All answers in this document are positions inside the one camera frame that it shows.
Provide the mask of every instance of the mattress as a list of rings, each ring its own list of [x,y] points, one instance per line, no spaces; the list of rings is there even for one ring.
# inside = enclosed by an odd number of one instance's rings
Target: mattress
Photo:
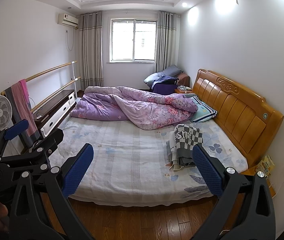
[[[213,121],[188,125],[200,128],[203,147],[225,167],[247,170],[247,161]],[[167,166],[166,141],[175,125],[142,130],[130,121],[94,121],[70,117],[60,125],[64,139],[50,156],[61,166],[85,143],[93,161],[71,198],[99,205],[156,206],[212,196],[196,167],[180,171]]]

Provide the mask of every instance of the wall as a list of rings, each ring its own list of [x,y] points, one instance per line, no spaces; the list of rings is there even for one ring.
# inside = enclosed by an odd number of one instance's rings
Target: wall
[[[104,85],[108,87],[127,86],[136,89],[149,89],[144,84],[144,79],[155,72],[154,63],[138,63],[138,62],[116,62],[110,63],[109,50],[110,50],[110,30],[111,19],[121,18],[139,18],[146,20],[157,20],[158,11],[151,10],[108,10],[103,11],[102,18],[102,60],[103,60],[103,76]],[[177,34],[176,34],[176,60],[178,59],[178,45],[180,33],[180,18],[177,18]],[[78,56],[78,31],[76,32],[76,53]]]
[[[57,24],[59,13],[65,12],[34,0],[0,0],[0,93],[23,78],[75,60],[75,49],[66,48],[66,30],[71,48],[72,29]],[[37,104],[70,78],[70,67],[38,77],[27,83],[30,97]]]
[[[206,0],[181,17],[178,64],[194,82],[210,69],[255,90],[284,114],[284,0]],[[276,169],[271,182],[284,182],[284,121],[268,153]],[[273,198],[277,232],[284,230],[284,184]]]

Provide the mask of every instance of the white drawer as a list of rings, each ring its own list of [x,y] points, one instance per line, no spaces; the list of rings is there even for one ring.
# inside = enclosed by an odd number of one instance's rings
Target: white drawer
[[[67,101],[56,113],[47,121],[47,123],[41,128],[41,134],[43,137],[47,137],[56,124],[61,120],[65,113],[70,109],[70,103]]]
[[[74,92],[72,94],[69,95],[69,103],[70,106],[72,106],[75,102],[75,98],[74,98]]]

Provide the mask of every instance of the window pane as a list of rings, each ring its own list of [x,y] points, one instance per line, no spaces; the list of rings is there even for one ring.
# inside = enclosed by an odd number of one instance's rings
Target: window pane
[[[112,59],[133,59],[133,21],[113,22]]]
[[[135,59],[155,60],[156,22],[136,21]]]

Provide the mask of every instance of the electric fan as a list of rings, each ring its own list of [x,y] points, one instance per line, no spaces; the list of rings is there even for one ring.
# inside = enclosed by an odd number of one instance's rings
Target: electric fan
[[[0,96],[0,130],[7,127],[12,118],[12,106],[10,101]]]

